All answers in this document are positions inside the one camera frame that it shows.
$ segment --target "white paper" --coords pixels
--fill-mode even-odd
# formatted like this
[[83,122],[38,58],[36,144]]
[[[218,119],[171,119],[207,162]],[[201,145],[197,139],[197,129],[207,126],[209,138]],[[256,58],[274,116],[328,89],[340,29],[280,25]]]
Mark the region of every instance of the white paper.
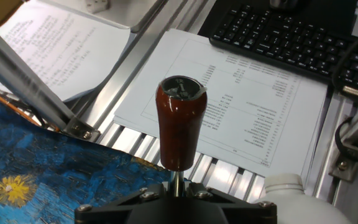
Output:
[[308,167],[326,85],[217,49],[207,38],[170,30],[114,121],[158,137],[154,93],[173,75],[195,78],[208,89],[199,152],[262,176],[301,174]]
[[[0,36],[63,101],[109,75],[130,33],[37,1],[0,27]],[[2,84],[0,90],[10,93]]]

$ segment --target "metal shaft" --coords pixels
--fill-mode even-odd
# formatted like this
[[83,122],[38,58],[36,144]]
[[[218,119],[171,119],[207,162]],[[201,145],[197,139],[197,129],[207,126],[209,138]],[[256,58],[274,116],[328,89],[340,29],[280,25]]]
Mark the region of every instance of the metal shaft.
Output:
[[171,171],[171,179],[168,183],[168,194],[173,197],[182,197],[184,188],[183,172]]

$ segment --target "starry night painting print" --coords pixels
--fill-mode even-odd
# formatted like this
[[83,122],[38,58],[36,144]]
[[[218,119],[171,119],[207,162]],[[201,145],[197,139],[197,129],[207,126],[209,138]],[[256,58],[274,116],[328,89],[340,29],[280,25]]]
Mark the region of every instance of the starry night painting print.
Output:
[[0,104],[0,223],[73,223],[169,172],[114,149],[30,124]]

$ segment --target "keyboard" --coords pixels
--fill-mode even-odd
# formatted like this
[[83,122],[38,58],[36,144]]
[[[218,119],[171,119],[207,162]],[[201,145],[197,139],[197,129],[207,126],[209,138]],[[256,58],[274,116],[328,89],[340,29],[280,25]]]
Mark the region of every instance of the keyboard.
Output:
[[[327,83],[357,39],[246,4],[233,4],[222,18],[209,38],[212,45]],[[358,101],[358,48],[341,68],[335,87]]]

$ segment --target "bolt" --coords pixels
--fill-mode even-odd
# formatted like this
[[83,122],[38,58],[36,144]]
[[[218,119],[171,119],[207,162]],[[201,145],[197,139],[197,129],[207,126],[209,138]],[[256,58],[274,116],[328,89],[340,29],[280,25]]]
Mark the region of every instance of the bolt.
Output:
[[152,198],[155,198],[157,196],[158,196],[158,194],[155,193],[155,192],[144,192],[144,194],[142,194],[140,196],[140,198],[142,198],[142,199],[152,199]]
[[92,209],[92,205],[80,205],[77,210],[80,211],[80,212],[86,212],[86,211],[89,211]]
[[204,198],[212,197],[212,194],[206,190],[200,190],[194,196],[198,199],[204,199]]
[[263,201],[263,202],[259,202],[258,205],[261,206],[262,208],[268,208],[274,204],[272,202]]
[[339,165],[338,165],[338,169],[340,171],[345,171],[347,170],[347,162],[346,161],[342,161]]
[[89,131],[85,131],[83,137],[84,139],[90,139],[92,137],[92,133],[90,133]]

